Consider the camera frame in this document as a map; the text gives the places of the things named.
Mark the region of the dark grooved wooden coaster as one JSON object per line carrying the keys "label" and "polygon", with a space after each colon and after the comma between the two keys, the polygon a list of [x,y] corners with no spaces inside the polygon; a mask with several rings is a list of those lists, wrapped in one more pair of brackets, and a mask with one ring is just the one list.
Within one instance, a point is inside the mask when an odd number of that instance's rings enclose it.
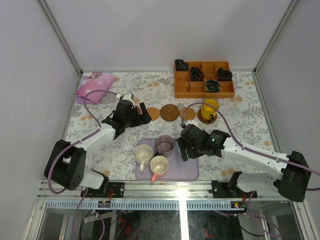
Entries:
{"label": "dark grooved wooden coaster", "polygon": [[160,116],[167,122],[175,121],[180,115],[180,110],[173,104],[166,104],[160,109]]}
{"label": "dark grooved wooden coaster", "polygon": [[212,123],[214,123],[214,122],[216,121],[216,119],[217,119],[217,115],[216,115],[212,120],[208,120],[208,119],[203,118],[202,115],[201,115],[201,109],[198,110],[198,112],[197,112],[197,117],[198,117],[198,119],[199,119],[202,123],[204,123],[204,124],[212,124]]}

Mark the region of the light wooden coaster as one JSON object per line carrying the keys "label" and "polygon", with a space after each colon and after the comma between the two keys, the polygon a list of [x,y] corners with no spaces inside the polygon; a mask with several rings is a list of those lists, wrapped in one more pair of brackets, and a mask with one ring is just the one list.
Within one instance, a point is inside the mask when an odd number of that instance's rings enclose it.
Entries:
{"label": "light wooden coaster", "polygon": [[179,112],[179,115],[180,117],[182,118],[184,116],[184,120],[185,121],[190,121],[190,120],[193,120],[195,117],[196,117],[196,112],[192,109],[192,108],[189,108],[186,113],[184,114],[184,111],[185,111],[185,107],[183,107],[180,112]]}
{"label": "light wooden coaster", "polygon": [[151,117],[151,121],[155,121],[160,117],[160,111],[156,107],[148,107],[147,112]]}

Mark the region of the light wooden coaster front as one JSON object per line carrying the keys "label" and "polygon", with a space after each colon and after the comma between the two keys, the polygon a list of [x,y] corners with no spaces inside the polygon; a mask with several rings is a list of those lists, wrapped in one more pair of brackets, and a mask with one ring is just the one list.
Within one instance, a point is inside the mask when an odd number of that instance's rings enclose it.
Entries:
{"label": "light wooden coaster front", "polygon": [[184,111],[185,111],[185,107],[183,107],[180,112],[179,112],[179,115],[180,117],[182,118],[184,116],[184,120],[185,121],[190,121],[190,120],[193,120],[195,117],[196,117],[196,112],[192,109],[192,108],[189,108],[186,113],[184,114]]}

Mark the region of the purple glass mug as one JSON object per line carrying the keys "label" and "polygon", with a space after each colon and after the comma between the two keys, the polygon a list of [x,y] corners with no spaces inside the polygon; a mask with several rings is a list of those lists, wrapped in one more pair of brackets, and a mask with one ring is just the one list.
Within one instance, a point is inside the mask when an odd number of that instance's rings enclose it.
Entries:
{"label": "purple glass mug", "polygon": [[169,135],[161,135],[155,141],[155,154],[154,156],[163,156],[168,158],[172,155],[175,147],[174,139]]}

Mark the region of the yellow mug black rim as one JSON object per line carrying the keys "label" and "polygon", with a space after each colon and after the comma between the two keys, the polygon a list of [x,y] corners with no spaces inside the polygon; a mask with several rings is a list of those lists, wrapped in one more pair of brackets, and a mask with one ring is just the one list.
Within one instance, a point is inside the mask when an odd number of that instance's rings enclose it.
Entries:
{"label": "yellow mug black rim", "polygon": [[217,117],[217,110],[219,109],[220,105],[217,100],[212,98],[207,98],[203,101],[200,109],[201,117],[208,121],[213,122],[214,119]]}

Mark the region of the cream mug pink handle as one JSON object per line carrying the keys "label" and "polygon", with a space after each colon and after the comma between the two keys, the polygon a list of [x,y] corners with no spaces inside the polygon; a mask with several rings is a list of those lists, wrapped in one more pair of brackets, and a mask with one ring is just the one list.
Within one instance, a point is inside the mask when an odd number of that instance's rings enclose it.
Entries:
{"label": "cream mug pink handle", "polygon": [[151,182],[155,183],[158,178],[162,178],[167,174],[169,161],[164,156],[155,156],[150,161],[150,169],[152,171]]}

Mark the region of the cream white mug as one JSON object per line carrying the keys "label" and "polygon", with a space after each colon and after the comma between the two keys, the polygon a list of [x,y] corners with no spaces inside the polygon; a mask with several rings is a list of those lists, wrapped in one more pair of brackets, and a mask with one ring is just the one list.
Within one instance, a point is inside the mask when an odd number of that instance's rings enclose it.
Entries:
{"label": "cream white mug", "polygon": [[135,151],[135,161],[138,164],[138,169],[143,172],[148,167],[153,159],[155,153],[153,149],[147,145],[139,145]]}

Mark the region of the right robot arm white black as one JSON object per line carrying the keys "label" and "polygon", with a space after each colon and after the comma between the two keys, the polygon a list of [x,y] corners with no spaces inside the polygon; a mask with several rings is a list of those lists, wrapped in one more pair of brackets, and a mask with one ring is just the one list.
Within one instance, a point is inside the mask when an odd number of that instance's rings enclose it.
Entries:
{"label": "right robot arm white black", "polygon": [[263,174],[233,173],[228,192],[240,197],[245,192],[277,192],[284,198],[303,202],[308,188],[311,171],[303,154],[270,152],[261,148],[235,141],[234,135],[214,129],[211,133],[201,130],[194,124],[181,124],[182,132],[178,146],[183,161],[201,156],[216,156],[235,159],[262,170]]}

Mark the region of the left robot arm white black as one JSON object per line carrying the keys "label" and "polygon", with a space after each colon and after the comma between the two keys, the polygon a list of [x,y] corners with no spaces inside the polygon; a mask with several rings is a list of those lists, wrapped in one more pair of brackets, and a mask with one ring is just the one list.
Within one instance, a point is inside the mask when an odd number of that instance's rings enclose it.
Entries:
{"label": "left robot arm white black", "polygon": [[150,123],[152,118],[143,102],[139,104],[139,108],[141,112],[138,112],[130,100],[123,98],[112,114],[99,122],[97,130],[74,143],[63,139],[57,141],[44,170],[51,192],[61,193],[53,190],[51,182],[55,182],[64,190],[88,188],[98,197],[105,197],[110,190],[109,178],[96,170],[86,169],[87,154],[99,144],[115,140],[126,128]]}

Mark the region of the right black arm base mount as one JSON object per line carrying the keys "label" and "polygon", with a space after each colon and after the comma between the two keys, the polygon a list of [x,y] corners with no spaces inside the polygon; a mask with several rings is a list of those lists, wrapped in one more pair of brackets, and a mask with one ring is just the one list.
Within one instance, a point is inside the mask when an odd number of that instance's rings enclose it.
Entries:
{"label": "right black arm base mount", "polygon": [[241,171],[235,171],[228,182],[212,180],[211,190],[208,192],[218,199],[231,199],[249,197],[253,191],[242,191],[237,187],[239,178],[243,175]]}

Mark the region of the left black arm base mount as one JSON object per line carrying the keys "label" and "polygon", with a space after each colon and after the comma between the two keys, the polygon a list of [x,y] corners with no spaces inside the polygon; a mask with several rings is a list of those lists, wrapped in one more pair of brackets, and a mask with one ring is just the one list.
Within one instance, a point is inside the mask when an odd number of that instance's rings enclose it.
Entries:
{"label": "left black arm base mount", "polygon": [[105,182],[98,189],[89,188],[86,198],[121,199],[124,197],[124,182]]}

